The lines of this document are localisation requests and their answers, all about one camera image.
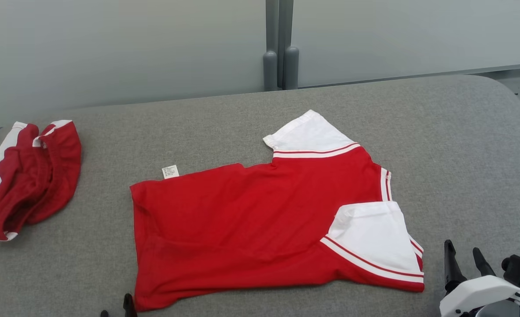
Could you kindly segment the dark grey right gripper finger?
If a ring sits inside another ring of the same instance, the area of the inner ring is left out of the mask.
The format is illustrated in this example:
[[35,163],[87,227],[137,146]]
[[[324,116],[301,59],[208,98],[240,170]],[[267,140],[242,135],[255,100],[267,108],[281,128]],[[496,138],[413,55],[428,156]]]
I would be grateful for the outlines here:
[[461,269],[456,259],[456,250],[451,240],[444,242],[444,281],[446,293],[451,293],[467,278],[461,273]]
[[483,253],[478,247],[474,247],[472,250],[473,259],[475,266],[478,269],[481,276],[497,276],[491,265],[487,262]]

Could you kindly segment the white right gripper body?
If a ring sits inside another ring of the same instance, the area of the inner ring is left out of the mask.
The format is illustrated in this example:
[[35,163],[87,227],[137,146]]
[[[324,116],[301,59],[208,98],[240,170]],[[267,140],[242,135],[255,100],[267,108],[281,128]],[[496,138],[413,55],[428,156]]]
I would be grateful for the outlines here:
[[440,315],[461,317],[463,313],[470,313],[473,309],[507,299],[520,306],[520,287],[499,277],[482,276],[460,283],[441,299]]

